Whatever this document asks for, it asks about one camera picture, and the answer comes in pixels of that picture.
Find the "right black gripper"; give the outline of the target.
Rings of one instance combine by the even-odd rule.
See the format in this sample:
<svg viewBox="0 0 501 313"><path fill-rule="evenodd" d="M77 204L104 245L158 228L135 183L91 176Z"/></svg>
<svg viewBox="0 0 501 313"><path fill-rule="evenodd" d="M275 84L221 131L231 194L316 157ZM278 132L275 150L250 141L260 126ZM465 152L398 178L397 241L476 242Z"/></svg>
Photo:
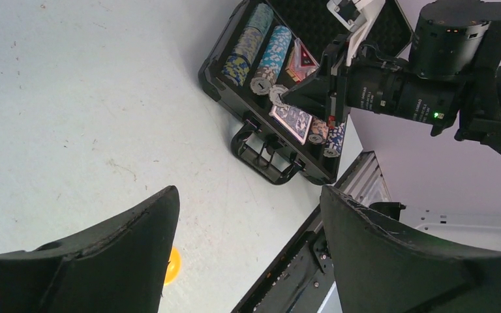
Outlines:
<svg viewBox="0 0 501 313"><path fill-rule="evenodd" d="M370 40L350 55L347 36L337 36L324 50L321 66L328 75L313 72L283 93L285 104L298 108L323 108L327 94L331 98L325 113L338 118L356 108L431 125L434 130L451 127L463 99L460 70L444 69L440 54L428 44L413 41L408 59L384 54Z"/></svg>

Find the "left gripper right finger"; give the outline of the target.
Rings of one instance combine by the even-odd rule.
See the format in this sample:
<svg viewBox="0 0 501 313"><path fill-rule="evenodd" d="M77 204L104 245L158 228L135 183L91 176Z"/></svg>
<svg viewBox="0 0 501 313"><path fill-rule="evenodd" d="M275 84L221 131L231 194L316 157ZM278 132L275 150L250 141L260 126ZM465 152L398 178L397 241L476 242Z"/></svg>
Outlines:
<svg viewBox="0 0 501 313"><path fill-rule="evenodd" d="M501 312L501 252L429 235L324 186L344 312Z"/></svg>

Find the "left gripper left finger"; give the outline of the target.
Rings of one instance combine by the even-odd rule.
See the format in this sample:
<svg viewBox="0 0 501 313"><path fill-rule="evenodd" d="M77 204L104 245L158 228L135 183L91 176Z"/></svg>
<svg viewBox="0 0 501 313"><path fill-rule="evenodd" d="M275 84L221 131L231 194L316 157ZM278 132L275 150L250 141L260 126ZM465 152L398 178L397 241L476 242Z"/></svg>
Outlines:
<svg viewBox="0 0 501 313"><path fill-rule="evenodd" d="M157 312L179 208L167 186L83 231L0 254L0 312Z"/></svg>

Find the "white poker chip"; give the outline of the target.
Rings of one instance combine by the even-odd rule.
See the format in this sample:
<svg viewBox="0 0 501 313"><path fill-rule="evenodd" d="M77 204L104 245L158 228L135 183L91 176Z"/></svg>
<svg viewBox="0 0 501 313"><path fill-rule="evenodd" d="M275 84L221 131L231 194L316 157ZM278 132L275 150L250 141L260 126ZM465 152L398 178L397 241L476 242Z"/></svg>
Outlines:
<svg viewBox="0 0 501 313"><path fill-rule="evenodd" d="M273 85L269 90L269 99L272 105L280 108L289 107L289 105L285 103L285 101L282 99L283 94L285 94L287 91L288 88L285 87L284 85L281 84Z"/></svg>

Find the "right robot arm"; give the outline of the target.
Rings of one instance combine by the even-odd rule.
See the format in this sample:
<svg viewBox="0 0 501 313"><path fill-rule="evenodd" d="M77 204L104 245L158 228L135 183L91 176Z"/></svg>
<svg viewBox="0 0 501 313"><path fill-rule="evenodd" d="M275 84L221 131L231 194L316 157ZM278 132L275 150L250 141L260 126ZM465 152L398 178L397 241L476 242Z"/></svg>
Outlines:
<svg viewBox="0 0 501 313"><path fill-rule="evenodd" d="M434 1L425 5L408 59L369 40L383 1L330 1L347 28L326 47L316 71L281 99L329 128L352 108L431 125L431 136L454 123L457 141L501 155L501 2Z"/></svg>

